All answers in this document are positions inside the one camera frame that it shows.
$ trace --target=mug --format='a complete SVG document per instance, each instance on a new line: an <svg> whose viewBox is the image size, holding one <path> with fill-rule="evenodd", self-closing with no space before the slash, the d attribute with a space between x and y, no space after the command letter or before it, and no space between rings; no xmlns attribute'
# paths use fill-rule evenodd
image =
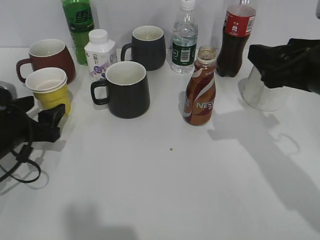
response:
<svg viewBox="0 0 320 240"><path fill-rule="evenodd" d="M291 88L283 86L268 88L261 80L261 74L253 66L250 75L244 85L242 97L251 107L264 111L274 112L285 105L291 93Z"/></svg>
<svg viewBox="0 0 320 240"><path fill-rule="evenodd" d="M131 43L122 47L121 61L131 48L132 61L142 64L147 71L161 68L166 60L164 31L157 26L140 26L133 30Z"/></svg>
<svg viewBox="0 0 320 240"><path fill-rule="evenodd" d="M20 60L16 64L16 74L21 82L26 82L20 71L24 64L31 64L33 71L49 67L62 69L66 72L67 84L75 79L75 64L63 41L58 39L38 41L29 48L29 56L30 58Z"/></svg>
<svg viewBox="0 0 320 240"><path fill-rule="evenodd" d="M62 69L46 67L36 70L26 78L25 85L45 110L64 104L65 115L70 113L67 74Z"/></svg>
<svg viewBox="0 0 320 240"><path fill-rule="evenodd" d="M148 110L150 95L147 71L140 63L114 63L107 68L105 78L91 84L91 97L96 105L108 104L110 112L123 119L139 117ZM98 87L106 87L106 98L96 98L95 88Z"/></svg>

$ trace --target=yellow paper cup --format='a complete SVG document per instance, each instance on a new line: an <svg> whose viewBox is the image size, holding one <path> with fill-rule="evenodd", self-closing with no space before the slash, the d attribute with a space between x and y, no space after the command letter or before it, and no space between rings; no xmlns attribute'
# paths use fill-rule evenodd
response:
<svg viewBox="0 0 320 240"><path fill-rule="evenodd" d="M67 75L57 67L46 67L31 73L25 85L33 92L44 109L52 109L59 104L65 105L65 114L71 111L68 97Z"/></svg>

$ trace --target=black cable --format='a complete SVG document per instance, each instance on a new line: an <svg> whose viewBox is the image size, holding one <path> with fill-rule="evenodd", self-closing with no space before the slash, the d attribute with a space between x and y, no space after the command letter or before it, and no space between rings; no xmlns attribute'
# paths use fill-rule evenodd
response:
<svg viewBox="0 0 320 240"><path fill-rule="evenodd" d="M31 161L29 159L29 156L31 154L31 152L33 151L33 148L32 148L32 143L33 143L33 140L34 140L34 133L33 133L33 129L32 129L32 124L31 124L31 121L30 121L30 118L29 116L27 115L27 113L21 109L19 106L15 105L15 104L10 104L8 105L9 107L11 108L14 108L14 109L17 109L18 112L24 117L24 119L26 120L27 122L27 128L28 128L28 143L27 145L23 145L22 149L20 150L19 153L17 153L16 151L14 151L13 149L11 150L11 153L15 156L16 160L17 160L17 163L13 166L13 168L11 168L9 171L6 171L1 165L0 165L0 168L5 172L5 175L0 177L0 182L2 182L4 179L6 179L7 177L12 177L13 179L21 182L21 183L33 183L35 182L36 180L39 179L40 177L40 174L41 174L41 169L39 167L39 165L34 162L34 161ZM21 163L28 163L28 164L31 164L33 165L34 167L36 167L36 169L38 170L38 176L32 180L23 180L23 179L18 179L16 177L14 177L12 174L14 173L15 170L17 170L17 168L21 165Z"/></svg>

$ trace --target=nescafe bottle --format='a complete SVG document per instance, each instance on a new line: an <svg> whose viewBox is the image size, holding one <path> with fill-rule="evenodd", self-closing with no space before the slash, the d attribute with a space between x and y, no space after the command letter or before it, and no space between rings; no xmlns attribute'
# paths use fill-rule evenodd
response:
<svg viewBox="0 0 320 240"><path fill-rule="evenodd" d="M242 65L245 45L255 21L256 10L249 0L228 7L223 25L222 47L217 58L216 71L221 77L235 77Z"/></svg>
<svg viewBox="0 0 320 240"><path fill-rule="evenodd" d="M215 69L216 50L201 46L185 91L183 118L191 125L204 125L211 118L216 97Z"/></svg>

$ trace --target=white bottle cap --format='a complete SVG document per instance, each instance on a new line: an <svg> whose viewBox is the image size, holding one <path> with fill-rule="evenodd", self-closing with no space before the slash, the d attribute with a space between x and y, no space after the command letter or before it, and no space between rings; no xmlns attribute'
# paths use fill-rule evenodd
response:
<svg viewBox="0 0 320 240"><path fill-rule="evenodd" d="M109 36L106 30L94 29L89 32L89 39L93 44L104 44L109 40Z"/></svg>
<svg viewBox="0 0 320 240"><path fill-rule="evenodd" d="M196 0L181 0L180 9L190 11L195 9Z"/></svg>

